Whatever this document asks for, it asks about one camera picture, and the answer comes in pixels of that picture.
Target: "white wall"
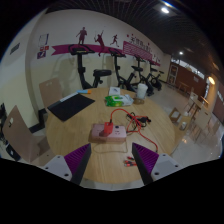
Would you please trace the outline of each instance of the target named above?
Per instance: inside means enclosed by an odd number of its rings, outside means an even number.
[[[38,123],[36,111],[30,99],[26,80],[26,51],[30,34],[35,23],[45,10],[27,23],[8,46],[0,64],[0,103],[5,104],[7,114],[17,105],[28,127]],[[20,43],[19,48],[10,55],[11,48]]]
[[[217,93],[218,93],[218,90],[219,90],[219,81],[218,79],[216,78],[215,75],[211,75],[211,77],[214,79],[215,81],[215,85],[212,85],[211,83],[209,84],[209,90],[208,90],[208,95],[207,95],[207,101],[209,102],[209,105],[208,105],[208,110],[210,112],[213,111],[214,107],[215,107],[215,102],[216,102],[216,98],[217,98]]]
[[[42,16],[41,20],[38,22],[27,50],[27,58],[30,60],[29,65],[33,91],[39,109],[44,107],[39,90],[39,83],[41,82],[58,77],[64,96],[81,89],[77,71],[77,57],[71,56],[69,53],[52,55],[55,51],[52,46],[77,44],[79,37],[76,37],[76,35],[82,27],[85,27],[87,31],[85,44],[99,45],[98,42],[95,43],[94,36],[104,30],[103,40],[105,46],[109,47],[113,40],[112,37],[117,34],[119,45],[117,48],[121,50],[123,49],[123,41],[130,41],[130,36],[133,34],[142,40],[144,44],[149,43],[153,55],[155,54],[158,56],[160,58],[160,63],[163,64],[164,54],[158,46],[142,33],[118,19],[87,10],[62,10],[46,14]],[[43,34],[49,34],[49,50],[46,51],[46,57],[37,59],[37,53],[40,51],[40,47],[38,46],[39,38],[40,35]],[[137,65],[137,61],[133,56],[126,56],[126,58],[118,58],[118,65],[121,66],[120,75],[124,78],[128,78],[133,71],[131,66]],[[110,54],[102,54],[101,57],[99,57],[97,53],[84,55],[83,66],[86,67],[85,77],[90,84],[92,84],[94,80],[94,69],[111,69],[114,71],[113,58]],[[141,67],[144,69],[143,75],[147,76],[150,72],[149,64],[141,63]],[[117,85],[115,72],[113,72],[112,76],[103,78],[103,81],[104,83],[99,85],[99,87]]]
[[[164,54],[163,55],[163,63],[161,64],[160,70],[164,72],[164,74],[161,74],[160,80],[166,82],[168,73],[169,73],[169,68],[170,68],[170,61],[171,61],[171,55],[169,54]]]

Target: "white container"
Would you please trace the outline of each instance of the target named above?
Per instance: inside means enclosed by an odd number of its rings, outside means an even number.
[[[138,90],[137,90],[137,98],[144,99],[147,89],[148,87],[145,84],[139,83]]]

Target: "red object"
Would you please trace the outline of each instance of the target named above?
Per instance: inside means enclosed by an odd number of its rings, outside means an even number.
[[[113,131],[113,123],[112,122],[105,122],[104,123],[104,133],[111,134]]]
[[[145,138],[145,139],[148,140],[149,142],[153,143],[153,144],[156,146],[156,152],[158,152],[158,146],[157,146],[157,144],[156,144],[155,142],[153,142],[152,140],[150,140],[149,138],[145,137],[145,136],[140,132],[140,130],[141,130],[141,128],[142,128],[142,125],[141,125],[140,121],[139,121],[137,118],[138,118],[138,117],[146,117],[146,118],[147,118],[147,116],[133,116],[133,115],[131,115],[130,113],[128,113],[126,110],[119,108],[119,109],[114,110],[114,111],[110,114],[110,121],[112,121],[112,115],[113,115],[113,113],[114,113],[115,111],[117,111],[117,110],[122,110],[122,111],[124,111],[125,113],[127,113],[127,114],[132,118],[131,121],[130,121],[130,123],[129,123],[129,125],[128,125],[128,127],[127,127],[127,133],[130,133],[130,132],[137,132],[137,133],[139,133],[143,138]],[[137,128],[138,128],[138,131],[129,131],[129,130],[128,130],[128,128],[129,128],[129,126],[130,126],[130,124],[132,123],[133,120],[134,120],[135,123],[136,123],[136,126],[137,126]]]
[[[131,156],[127,156],[127,158],[128,159],[130,159],[130,160],[135,160],[133,157],[131,157]]]
[[[129,160],[124,160],[124,163],[126,163],[126,164],[136,164],[136,162],[132,162],[132,161],[129,161]]]
[[[124,166],[137,166],[137,164],[131,164],[131,163],[129,163],[129,164],[124,164]]]

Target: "door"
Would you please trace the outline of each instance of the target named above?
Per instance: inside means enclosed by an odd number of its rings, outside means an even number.
[[[175,65],[170,65],[170,71],[167,78],[167,83],[171,85],[175,85],[176,77],[177,77],[178,67]]]

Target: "wall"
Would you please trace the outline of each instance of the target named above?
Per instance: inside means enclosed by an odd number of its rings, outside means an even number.
[[[42,11],[27,23],[10,43],[0,64],[0,103],[5,104],[7,114],[17,105],[28,127],[38,123],[26,80],[26,50],[35,23],[45,13]],[[20,43],[10,55],[11,48]]]
[[[219,83],[219,92],[222,97],[224,97],[224,86],[221,83]],[[224,103],[218,96],[216,98],[213,113],[222,123],[224,123]]]
[[[171,62],[171,55],[169,54],[164,54],[163,55],[163,63],[161,65],[160,70],[164,72],[164,74],[162,74],[160,76],[160,80],[166,82],[167,81],[167,77],[169,74],[169,68],[170,68],[170,62]]]
[[[208,90],[208,95],[207,95],[206,99],[209,102],[208,110],[210,112],[213,112],[213,109],[215,107],[216,98],[217,98],[218,89],[219,89],[219,81],[216,78],[216,76],[214,76],[213,74],[211,76],[215,81],[215,85],[210,84],[210,87]]]
[[[179,88],[180,82],[185,83],[190,88],[188,88],[188,92],[191,91],[191,87],[194,88],[194,92],[199,96],[204,97],[205,95],[205,89],[206,89],[206,80],[200,78],[193,72],[188,71],[186,68],[182,67],[181,65],[178,65],[176,63],[171,62],[170,65],[174,65],[178,67],[177,77],[175,81],[175,86]]]
[[[58,77],[63,95],[66,96],[72,92],[81,89],[81,83],[79,74],[77,72],[77,57],[71,56],[68,53],[67,46],[69,44],[78,44],[79,36],[76,35],[80,30],[85,27],[87,36],[85,36],[84,44],[99,46],[99,42],[94,41],[94,37],[101,34],[106,47],[115,47],[123,50],[123,42],[131,42],[133,37],[135,43],[137,39],[142,41],[142,44],[150,46],[152,61],[156,61],[161,64],[160,68],[164,68],[168,72],[168,65],[163,65],[163,52],[156,46],[151,40],[149,40],[142,33],[127,25],[126,23],[104,15],[101,13],[87,11],[87,10],[62,10],[53,13],[49,13],[41,17],[35,27],[35,31],[32,34],[30,41],[27,58],[29,58],[30,76],[32,80],[33,91],[38,105],[38,109],[43,108],[43,102],[40,95],[39,83],[48,79]],[[41,35],[48,34],[48,42],[46,46],[49,46],[49,50],[46,50],[46,56],[37,59],[37,54],[40,52],[39,39]],[[113,36],[117,34],[117,43],[112,44]],[[63,48],[64,50],[58,51],[55,48]],[[137,65],[137,61],[133,56],[126,54],[126,58],[118,58],[118,65],[121,66],[120,75],[124,78],[128,78],[133,71],[132,65]],[[113,58],[109,53],[102,53],[99,57],[98,53],[89,54],[83,56],[83,66],[86,67],[85,78],[90,84],[93,83],[93,70],[94,69],[110,69],[113,71],[112,76],[104,77],[103,84],[99,87],[116,86],[117,80],[114,71]],[[141,67],[144,69],[143,75],[147,76],[150,72],[150,66],[148,63],[141,63]]]

